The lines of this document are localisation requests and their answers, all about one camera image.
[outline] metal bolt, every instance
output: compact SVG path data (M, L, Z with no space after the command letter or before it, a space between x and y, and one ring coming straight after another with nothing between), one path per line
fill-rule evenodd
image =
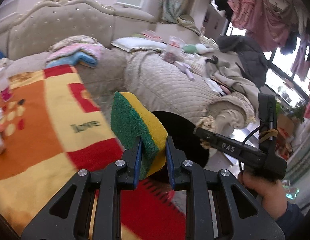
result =
M190 161L190 160L185 160L185 161L183 161L183 164L185 165L185 166L192 166L193 165L193 162L192 161Z
M115 162L116 166L123 166L125 164L124 160L118 160Z
M78 175L81 177L86 176L87 173L88 173L88 171L85 169L81 169L80 171L78 171Z
M230 175L230 171L226 170L226 169L223 169L223 170L221 170L221 175L227 177L227 176Z

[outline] stack of folded blankets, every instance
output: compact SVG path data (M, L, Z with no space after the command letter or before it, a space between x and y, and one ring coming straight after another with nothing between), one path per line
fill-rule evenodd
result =
M53 52L46 59L46 68L59 65L82 64L88 67L96 67L101 59L105 47L96 39L85 36L71 36L50 47Z

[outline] curtain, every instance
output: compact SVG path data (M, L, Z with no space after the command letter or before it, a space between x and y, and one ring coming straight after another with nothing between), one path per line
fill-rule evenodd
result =
M201 35L191 16L185 15L189 0L159 0L160 21L165 23L176 23Z
M310 132L291 158L287 165L285 179L289 179L293 185L310 170Z

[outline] gray jacket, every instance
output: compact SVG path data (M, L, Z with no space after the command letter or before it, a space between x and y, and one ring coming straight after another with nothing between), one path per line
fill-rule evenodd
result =
M258 88L266 80L268 61L259 44L247 36L221 36L217 40L221 52L234 51L243 65L242 76L252 81Z

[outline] green and yellow sponge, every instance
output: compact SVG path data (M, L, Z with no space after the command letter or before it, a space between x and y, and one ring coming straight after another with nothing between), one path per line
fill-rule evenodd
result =
M167 131L132 93L115 93L111 129L125 149L133 147L136 136L142 137L144 148L140 179L148 177L164 166Z

